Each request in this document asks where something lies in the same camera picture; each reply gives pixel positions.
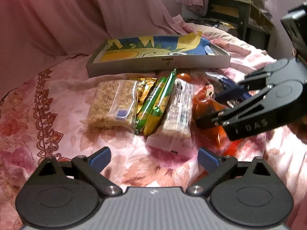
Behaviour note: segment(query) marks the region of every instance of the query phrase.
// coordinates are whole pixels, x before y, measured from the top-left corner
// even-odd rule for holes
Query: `orange package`
[[[214,90],[212,85],[205,86],[200,90],[192,99],[192,115],[193,119],[205,115],[210,115],[214,112],[227,108],[226,106],[216,102],[212,97],[214,96]],[[222,126],[214,128],[200,130],[199,131],[206,136],[209,141],[209,146],[214,146],[215,149],[220,150],[219,154],[234,156],[237,150],[237,146],[241,140],[231,142]]]

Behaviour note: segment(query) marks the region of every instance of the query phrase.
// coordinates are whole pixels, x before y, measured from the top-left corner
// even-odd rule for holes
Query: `screw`
[[[105,191],[108,195],[118,195],[118,194],[122,193],[122,189],[120,187],[113,186],[113,185],[108,186]]]
[[[190,194],[199,194],[204,191],[204,188],[198,185],[192,186],[188,188],[188,192]]]

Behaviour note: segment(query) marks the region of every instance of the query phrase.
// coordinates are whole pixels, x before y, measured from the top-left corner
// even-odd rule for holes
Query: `green wrapper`
[[[135,123],[136,124],[136,130],[135,130],[136,134],[143,132],[146,120],[147,120],[156,100],[158,99],[166,81],[167,81],[166,77],[161,77],[158,80],[158,82],[156,83],[153,91],[151,92],[148,99],[146,100],[146,102],[142,106],[142,108],[141,108],[141,110],[140,110],[140,112],[139,112],[139,114],[136,118],[136,123]]]
[[[145,128],[143,131],[144,136],[151,135],[156,126],[159,124],[159,121],[161,120],[163,113],[166,109],[170,94],[172,92],[172,88],[174,86],[176,79],[176,69],[173,70],[170,75],[167,78],[166,84],[163,87],[155,105],[153,106],[153,109],[151,110],[146,123]]]

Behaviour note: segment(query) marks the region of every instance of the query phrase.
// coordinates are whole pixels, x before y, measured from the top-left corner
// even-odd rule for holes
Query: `wooden desk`
[[[238,38],[248,41],[247,29],[258,30],[267,35],[267,50],[274,24],[250,0],[209,0],[207,18],[214,18],[237,25]],[[249,24],[249,18],[258,25]]]

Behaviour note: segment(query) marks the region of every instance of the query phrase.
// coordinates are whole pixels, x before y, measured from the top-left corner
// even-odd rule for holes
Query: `white wall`
[[[270,13],[273,15],[273,23],[277,30],[278,40],[277,46],[272,57],[274,58],[287,58],[291,56],[292,43],[288,38],[284,27],[280,22],[280,18],[287,14],[287,11],[294,8],[306,0],[262,0],[265,7],[269,9]]]

